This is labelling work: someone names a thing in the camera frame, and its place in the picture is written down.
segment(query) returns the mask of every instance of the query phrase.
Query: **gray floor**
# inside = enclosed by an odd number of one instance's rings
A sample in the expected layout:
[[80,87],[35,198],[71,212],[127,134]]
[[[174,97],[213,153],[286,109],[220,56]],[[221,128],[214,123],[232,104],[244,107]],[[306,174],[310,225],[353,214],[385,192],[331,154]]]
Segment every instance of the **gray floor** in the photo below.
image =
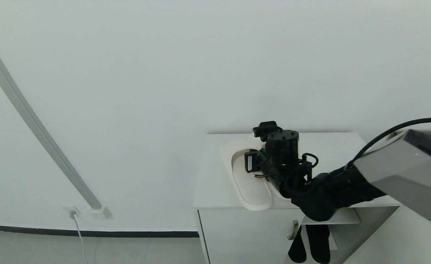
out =
[[[88,264],[203,264],[197,238],[83,238]],[[78,237],[0,232],[0,264],[84,264]]]

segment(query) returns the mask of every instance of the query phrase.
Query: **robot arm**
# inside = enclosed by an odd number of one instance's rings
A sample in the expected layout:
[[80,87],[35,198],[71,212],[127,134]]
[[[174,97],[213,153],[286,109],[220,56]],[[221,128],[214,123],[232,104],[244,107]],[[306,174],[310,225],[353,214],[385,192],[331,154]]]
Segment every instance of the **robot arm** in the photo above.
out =
[[[267,123],[271,129],[265,130],[263,124]],[[266,149],[247,152],[245,163],[251,159],[251,172],[269,176],[280,193],[312,220],[326,221],[340,208],[388,194],[431,221],[431,134],[407,130],[346,166],[312,178],[308,175],[312,164],[305,158],[297,159],[293,142],[298,134],[282,130],[272,121],[261,123],[254,132],[267,142]],[[279,156],[286,155],[293,157],[293,162],[271,162],[273,156],[281,160]]]

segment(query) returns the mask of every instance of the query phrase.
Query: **white countertop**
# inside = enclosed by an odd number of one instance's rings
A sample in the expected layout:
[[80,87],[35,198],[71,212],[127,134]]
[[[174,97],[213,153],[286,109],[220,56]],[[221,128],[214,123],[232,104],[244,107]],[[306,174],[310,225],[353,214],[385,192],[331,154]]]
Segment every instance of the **white countertop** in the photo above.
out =
[[[194,209],[244,209],[222,163],[220,147],[234,137],[249,134],[209,134],[205,136],[202,163],[197,176],[194,194]],[[309,152],[319,158],[313,176],[321,172],[338,169],[350,161],[366,144],[354,132],[300,133],[299,155]],[[271,209],[292,209],[298,206],[273,195]],[[385,196],[371,202],[362,202],[351,207],[398,206],[395,199]]]

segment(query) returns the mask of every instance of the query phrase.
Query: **wall outlet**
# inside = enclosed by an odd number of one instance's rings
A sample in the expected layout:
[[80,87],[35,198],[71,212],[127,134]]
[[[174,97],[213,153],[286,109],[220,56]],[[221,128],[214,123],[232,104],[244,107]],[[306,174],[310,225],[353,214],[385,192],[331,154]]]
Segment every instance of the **wall outlet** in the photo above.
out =
[[112,217],[108,207],[102,206],[101,209],[91,210],[91,216],[96,220],[107,220]]
[[63,205],[62,209],[64,209],[65,212],[67,212],[67,215],[69,214],[70,210],[73,210],[75,212],[77,212],[77,216],[80,215],[80,211],[73,205]]

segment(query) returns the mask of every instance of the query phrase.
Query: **cabinet handle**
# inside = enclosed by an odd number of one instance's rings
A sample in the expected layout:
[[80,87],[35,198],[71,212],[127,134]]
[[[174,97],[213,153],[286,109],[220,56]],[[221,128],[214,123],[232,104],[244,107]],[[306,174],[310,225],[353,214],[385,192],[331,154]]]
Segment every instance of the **cabinet handle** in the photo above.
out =
[[294,220],[294,224],[292,225],[291,232],[287,236],[288,240],[293,240],[297,236],[297,232],[299,231],[299,221]]

